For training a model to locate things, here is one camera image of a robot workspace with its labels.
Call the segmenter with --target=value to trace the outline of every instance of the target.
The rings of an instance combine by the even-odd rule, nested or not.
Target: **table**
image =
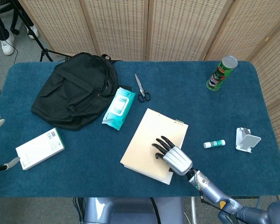
[[[31,113],[41,87],[58,63],[18,63],[9,70],[0,97],[0,164],[15,148],[53,127]],[[0,197],[197,196],[186,177],[170,185],[120,164],[147,108],[189,125],[182,150],[215,185],[230,196],[280,194],[280,151],[263,100],[256,70],[240,61],[218,91],[206,81],[218,62],[116,62],[119,84],[138,93],[136,73],[151,101],[135,100],[117,131],[102,125],[104,113],[78,131],[59,129],[65,150],[30,170],[20,164],[0,172]],[[262,138],[252,153],[235,149],[236,128]],[[203,142],[224,139],[223,147]]]

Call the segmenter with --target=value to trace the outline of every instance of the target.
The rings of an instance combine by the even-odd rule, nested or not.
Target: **glue stick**
[[[218,141],[211,141],[211,142],[203,143],[204,148],[211,148],[211,147],[224,146],[224,145],[225,145],[225,140],[218,140]]]

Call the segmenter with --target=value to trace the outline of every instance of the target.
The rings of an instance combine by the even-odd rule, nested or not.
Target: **scissors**
[[[145,102],[145,101],[149,101],[150,100],[149,92],[147,92],[143,89],[138,76],[136,74],[135,74],[135,76],[136,76],[136,82],[138,83],[138,86],[140,88],[140,92],[138,94],[138,100],[142,103]]]

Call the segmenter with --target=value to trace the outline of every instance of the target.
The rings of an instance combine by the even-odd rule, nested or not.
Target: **paper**
[[[23,170],[30,169],[47,158],[57,154],[64,149],[64,145],[58,135],[57,129],[28,141],[16,148]]]
[[[181,148],[187,128],[186,124],[147,109],[120,163],[141,174],[170,184],[172,177],[169,175],[170,167],[162,159],[155,158],[155,153],[159,151],[151,144],[158,144],[155,139],[163,135]]]

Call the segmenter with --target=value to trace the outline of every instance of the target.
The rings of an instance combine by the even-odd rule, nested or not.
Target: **tripod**
[[[39,39],[36,37],[35,33],[32,31],[32,29],[29,27],[27,21],[25,20],[25,18],[22,16],[21,12],[20,12],[20,8],[22,8],[22,6],[17,2],[17,0],[10,0],[11,4],[14,7],[15,12],[19,15],[19,17],[21,18],[21,20],[23,21],[24,25],[26,25],[26,27],[28,28],[28,34],[32,35],[35,39],[35,41],[37,42],[37,44],[39,45],[39,47],[41,48],[41,56],[40,56],[40,62],[42,61],[43,57],[46,56],[48,58],[49,61],[53,62],[52,58],[49,55],[50,53],[53,54],[57,54],[57,55],[61,55],[61,56],[65,56],[65,61],[67,61],[71,56],[69,55],[65,55],[59,52],[55,52],[52,50],[48,50],[47,48],[44,48],[44,46],[41,44],[41,42],[39,41]]]

